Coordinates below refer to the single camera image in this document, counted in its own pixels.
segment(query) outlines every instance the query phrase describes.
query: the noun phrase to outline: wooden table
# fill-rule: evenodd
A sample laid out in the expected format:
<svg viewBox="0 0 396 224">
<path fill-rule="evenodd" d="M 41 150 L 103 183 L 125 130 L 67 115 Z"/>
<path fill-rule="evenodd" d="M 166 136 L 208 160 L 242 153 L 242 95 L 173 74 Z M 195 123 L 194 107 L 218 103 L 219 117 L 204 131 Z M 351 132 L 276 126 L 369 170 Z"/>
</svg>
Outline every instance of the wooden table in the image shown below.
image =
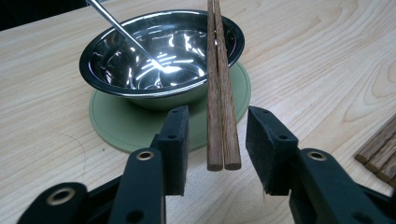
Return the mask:
<svg viewBox="0 0 396 224">
<path fill-rule="evenodd" d="M 240 62 L 250 104 L 275 113 L 300 148 L 332 153 L 360 184 L 391 188 L 353 156 L 396 112 L 396 2 L 222 0 L 245 33 Z M 115 0 L 120 21 L 206 1 Z M 0 223 L 15 223 L 43 190 L 77 181 L 94 189 L 120 175 L 128 157 L 105 143 L 88 114 L 92 87 L 78 60 L 109 24 L 90 7 L 0 33 Z M 291 223 L 287 197 L 262 191 L 238 123 L 243 168 L 209 173 L 205 148 L 189 157 L 184 197 L 167 198 L 168 223 Z"/>
</svg>

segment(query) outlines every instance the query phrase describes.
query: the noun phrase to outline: stainless steel bowl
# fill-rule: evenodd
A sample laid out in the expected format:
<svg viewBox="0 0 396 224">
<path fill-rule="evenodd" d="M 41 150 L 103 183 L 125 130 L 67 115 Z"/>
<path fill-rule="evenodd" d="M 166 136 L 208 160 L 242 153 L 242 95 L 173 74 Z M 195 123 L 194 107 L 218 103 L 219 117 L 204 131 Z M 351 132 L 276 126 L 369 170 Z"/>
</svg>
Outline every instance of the stainless steel bowl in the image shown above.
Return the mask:
<svg viewBox="0 0 396 224">
<path fill-rule="evenodd" d="M 82 52 L 79 70 L 99 91 L 124 97 L 148 109 L 191 105 L 206 95 L 207 14 L 198 10 L 151 13 L 122 22 L 124 29 L 157 60 L 154 64 L 110 28 Z M 245 46 L 241 29 L 223 17 L 232 66 Z"/>
</svg>

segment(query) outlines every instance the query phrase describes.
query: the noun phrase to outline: dark wooden sticks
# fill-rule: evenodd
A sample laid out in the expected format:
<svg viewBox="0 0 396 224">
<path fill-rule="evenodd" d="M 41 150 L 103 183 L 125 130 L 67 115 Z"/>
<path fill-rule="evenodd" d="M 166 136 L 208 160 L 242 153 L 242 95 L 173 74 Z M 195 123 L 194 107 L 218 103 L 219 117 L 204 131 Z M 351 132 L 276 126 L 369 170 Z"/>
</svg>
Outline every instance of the dark wooden sticks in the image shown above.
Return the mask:
<svg viewBox="0 0 396 224">
<path fill-rule="evenodd" d="M 219 0 L 207 1 L 207 170 L 241 168 Z"/>
<path fill-rule="evenodd" d="M 396 114 L 359 149 L 355 159 L 396 188 Z"/>
</svg>

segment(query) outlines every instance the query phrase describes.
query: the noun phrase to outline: green placemat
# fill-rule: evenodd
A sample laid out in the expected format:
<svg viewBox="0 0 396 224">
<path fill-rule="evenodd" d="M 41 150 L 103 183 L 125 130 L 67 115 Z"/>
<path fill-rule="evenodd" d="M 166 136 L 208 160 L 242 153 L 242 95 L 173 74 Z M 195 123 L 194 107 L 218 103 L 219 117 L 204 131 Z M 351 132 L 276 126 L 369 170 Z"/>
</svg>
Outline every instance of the green placemat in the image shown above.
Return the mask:
<svg viewBox="0 0 396 224">
<path fill-rule="evenodd" d="M 251 85 L 241 63 L 230 69 L 236 120 L 245 114 Z M 144 109 L 130 101 L 101 91 L 94 91 L 90 101 L 90 120 L 96 132 L 111 146 L 131 153 L 149 147 L 159 133 L 167 112 Z M 206 146 L 206 99 L 190 106 L 190 150 Z"/>
</svg>

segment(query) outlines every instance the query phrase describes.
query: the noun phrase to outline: spoon handle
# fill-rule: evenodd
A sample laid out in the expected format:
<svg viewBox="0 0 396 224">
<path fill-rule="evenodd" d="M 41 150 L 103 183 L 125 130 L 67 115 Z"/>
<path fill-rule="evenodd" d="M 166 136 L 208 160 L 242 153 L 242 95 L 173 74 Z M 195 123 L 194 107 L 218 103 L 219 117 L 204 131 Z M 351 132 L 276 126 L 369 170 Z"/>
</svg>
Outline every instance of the spoon handle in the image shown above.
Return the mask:
<svg viewBox="0 0 396 224">
<path fill-rule="evenodd" d="M 129 40 L 137 49 L 140 49 L 142 53 L 148 57 L 153 65 L 158 69 L 163 67 L 155 60 L 129 33 L 121 26 L 121 24 L 114 18 L 99 2 L 96 0 L 87 0 L 87 2 L 101 14 L 110 24 L 119 31 L 127 40 Z"/>
</svg>

